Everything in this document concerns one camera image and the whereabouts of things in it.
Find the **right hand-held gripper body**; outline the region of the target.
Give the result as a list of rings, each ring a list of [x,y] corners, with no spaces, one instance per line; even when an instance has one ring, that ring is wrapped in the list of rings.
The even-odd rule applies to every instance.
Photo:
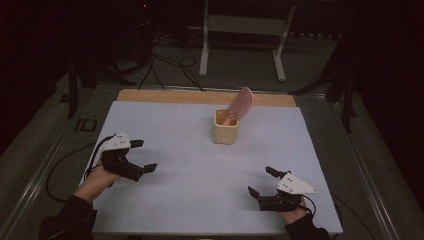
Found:
[[[318,190],[290,171],[283,172],[284,177],[277,183],[277,194],[261,196],[258,200],[261,211],[289,212],[295,210],[305,194],[317,194]]]

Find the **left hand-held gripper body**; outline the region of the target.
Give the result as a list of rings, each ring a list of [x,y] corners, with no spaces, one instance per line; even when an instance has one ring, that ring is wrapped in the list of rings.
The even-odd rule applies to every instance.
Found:
[[[131,149],[130,139],[126,132],[119,132],[107,140],[101,147],[100,161],[105,170],[120,177],[138,181],[143,173],[143,167],[131,163],[126,154]]]

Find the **beige square cup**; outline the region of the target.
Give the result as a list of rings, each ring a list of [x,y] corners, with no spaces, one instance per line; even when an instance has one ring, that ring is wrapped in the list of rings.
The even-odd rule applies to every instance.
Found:
[[[239,121],[231,120],[228,125],[224,125],[227,115],[227,109],[215,110],[212,132],[212,141],[215,144],[231,145],[236,141]]]

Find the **pink hairbrush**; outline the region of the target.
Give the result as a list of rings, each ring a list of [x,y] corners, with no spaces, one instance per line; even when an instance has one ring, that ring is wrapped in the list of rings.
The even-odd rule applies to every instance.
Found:
[[[242,87],[232,102],[223,124],[228,126],[232,120],[242,119],[252,108],[254,96],[248,87]]]

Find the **person's right hand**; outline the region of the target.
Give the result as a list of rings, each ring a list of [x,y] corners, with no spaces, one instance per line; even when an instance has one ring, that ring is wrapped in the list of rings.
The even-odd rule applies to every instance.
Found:
[[[305,203],[304,199],[301,199],[299,206],[295,210],[280,213],[280,215],[283,218],[286,225],[290,225],[290,224],[300,220],[301,218],[303,218],[307,214],[308,214],[308,210],[307,210],[306,203]]]

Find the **person's left hand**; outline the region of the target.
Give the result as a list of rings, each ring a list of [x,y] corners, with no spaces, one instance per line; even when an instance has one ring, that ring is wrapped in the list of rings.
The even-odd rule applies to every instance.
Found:
[[[91,170],[88,177],[73,195],[91,204],[105,189],[119,178],[119,175],[105,170],[102,164],[98,164]]]

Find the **light blue table mat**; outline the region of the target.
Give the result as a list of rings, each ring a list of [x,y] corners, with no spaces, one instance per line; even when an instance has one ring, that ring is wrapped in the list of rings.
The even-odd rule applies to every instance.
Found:
[[[116,101],[102,136],[126,131],[141,139],[128,152],[137,165],[156,164],[137,182],[119,179],[94,202],[97,234],[278,235],[283,221],[259,209],[248,192],[276,192],[265,169],[289,171],[316,188],[314,222],[342,230],[302,112],[297,107],[254,107],[231,145],[212,140],[209,104]]]

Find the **wooden table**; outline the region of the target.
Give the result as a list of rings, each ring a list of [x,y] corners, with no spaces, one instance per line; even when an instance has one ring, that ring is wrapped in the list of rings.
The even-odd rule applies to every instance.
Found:
[[[229,105],[236,96],[235,92],[124,89],[119,92],[117,101]],[[289,95],[254,93],[253,96],[254,106],[296,107],[294,98]]]

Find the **black tripod stand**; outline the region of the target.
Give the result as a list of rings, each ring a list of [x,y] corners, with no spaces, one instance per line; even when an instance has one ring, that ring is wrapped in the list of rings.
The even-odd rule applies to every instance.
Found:
[[[288,92],[289,95],[300,96],[329,84],[330,87],[325,94],[328,102],[336,103],[341,96],[344,96],[341,121],[348,133],[352,132],[351,116],[353,114],[352,101],[355,80],[353,65],[356,47],[356,40],[348,33],[344,33],[339,38],[319,78],[300,89]]]
[[[94,69],[101,74],[104,74],[111,78],[112,80],[123,84],[123,85],[135,85],[135,82],[131,82],[124,78],[124,75],[129,75],[135,73],[137,70],[141,69],[141,65],[137,64],[134,67],[130,67],[124,70],[112,70],[111,68],[102,65],[95,60],[84,55],[71,55],[69,57],[68,64],[68,92],[63,94],[60,102],[67,103],[68,108],[68,119],[71,119],[76,111],[78,110],[78,78],[83,75],[82,68]]]

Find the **white metal stand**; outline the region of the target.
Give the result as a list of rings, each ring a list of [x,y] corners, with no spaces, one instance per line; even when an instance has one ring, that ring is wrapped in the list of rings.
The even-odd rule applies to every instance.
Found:
[[[206,76],[208,73],[208,40],[210,31],[239,34],[257,34],[280,37],[280,43],[278,47],[272,51],[272,57],[276,70],[277,80],[279,82],[285,82],[286,75],[283,68],[281,55],[286,39],[289,35],[289,30],[295,10],[296,5],[290,4],[287,16],[284,19],[212,15],[209,13],[209,0],[204,0],[204,16],[202,27],[203,43],[200,56],[199,75]]]

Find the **black rectangular floor frame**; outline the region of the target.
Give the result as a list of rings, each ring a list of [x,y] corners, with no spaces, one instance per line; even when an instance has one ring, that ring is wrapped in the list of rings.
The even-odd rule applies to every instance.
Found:
[[[97,121],[95,119],[78,119],[74,127],[75,132],[93,132],[97,128]]]

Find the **aluminium floor rail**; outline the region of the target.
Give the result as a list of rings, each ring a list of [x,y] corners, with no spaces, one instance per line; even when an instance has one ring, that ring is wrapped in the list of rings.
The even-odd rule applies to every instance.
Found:
[[[94,89],[79,93],[79,107],[68,119],[68,105],[56,93],[39,109],[0,156],[0,240],[36,240],[39,221],[60,204],[45,193],[48,176],[61,198],[74,190],[94,148],[94,133],[75,132],[88,116]]]
[[[329,108],[335,118],[338,128],[342,132],[348,148],[353,155],[353,164],[356,172],[367,195],[367,199],[373,210],[373,214],[378,221],[381,232],[386,240],[400,240],[399,234],[388,214],[385,203],[378,192],[378,189],[364,163],[363,156],[361,155],[358,146],[356,145],[352,134],[349,133],[344,124],[342,123],[342,109],[338,103],[329,102]]]

